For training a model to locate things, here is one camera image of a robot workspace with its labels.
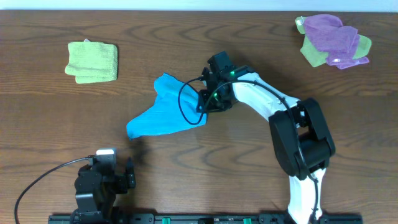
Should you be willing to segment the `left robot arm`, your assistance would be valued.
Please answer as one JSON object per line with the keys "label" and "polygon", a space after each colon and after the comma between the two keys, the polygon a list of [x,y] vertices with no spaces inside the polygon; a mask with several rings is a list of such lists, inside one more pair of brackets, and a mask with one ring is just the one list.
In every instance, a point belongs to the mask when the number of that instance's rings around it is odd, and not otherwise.
{"label": "left robot arm", "polygon": [[116,196],[136,186],[134,164],[127,159],[125,171],[117,173],[116,157],[90,156],[74,183],[78,208],[70,215],[73,223],[127,223],[126,215],[114,206]]}

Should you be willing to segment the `blue microfiber cloth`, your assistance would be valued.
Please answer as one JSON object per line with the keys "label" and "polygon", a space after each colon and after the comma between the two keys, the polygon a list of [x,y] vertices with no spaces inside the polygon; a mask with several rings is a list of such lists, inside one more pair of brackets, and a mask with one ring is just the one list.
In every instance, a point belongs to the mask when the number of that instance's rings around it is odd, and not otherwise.
{"label": "blue microfiber cloth", "polygon": [[129,139],[158,136],[206,124],[207,115],[197,112],[198,93],[190,85],[164,73],[154,82],[154,105],[126,125]]}

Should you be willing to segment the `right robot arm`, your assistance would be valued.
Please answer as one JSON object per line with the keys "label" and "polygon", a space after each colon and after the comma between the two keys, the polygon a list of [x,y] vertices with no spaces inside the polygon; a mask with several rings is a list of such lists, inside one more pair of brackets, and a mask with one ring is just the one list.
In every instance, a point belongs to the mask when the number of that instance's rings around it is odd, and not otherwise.
{"label": "right robot arm", "polygon": [[248,66],[204,68],[199,79],[206,86],[199,92],[199,112],[222,112],[241,102],[268,122],[277,162],[289,176],[290,218],[295,223],[317,223],[323,215],[322,179],[335,154],[318,102],[276,90]]}

